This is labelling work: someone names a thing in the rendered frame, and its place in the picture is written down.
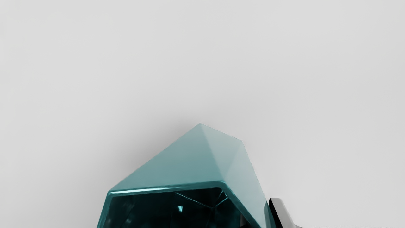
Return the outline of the teal faceted mug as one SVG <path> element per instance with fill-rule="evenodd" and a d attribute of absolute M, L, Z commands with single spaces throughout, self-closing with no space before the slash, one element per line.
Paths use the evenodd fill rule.
<path fill-rule="evenodd" d="M 276 228 L 243 142 L 198 124 L 107 193 L 97 228 Z"/>

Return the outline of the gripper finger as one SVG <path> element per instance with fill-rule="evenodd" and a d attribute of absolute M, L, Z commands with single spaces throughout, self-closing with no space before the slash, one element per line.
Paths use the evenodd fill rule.
<path fill-rule="evenodd" d="M 275 228 L 303 228 L 293 222 L 281 198 L 270 198 L 269 208 L 275 222 Z"/>

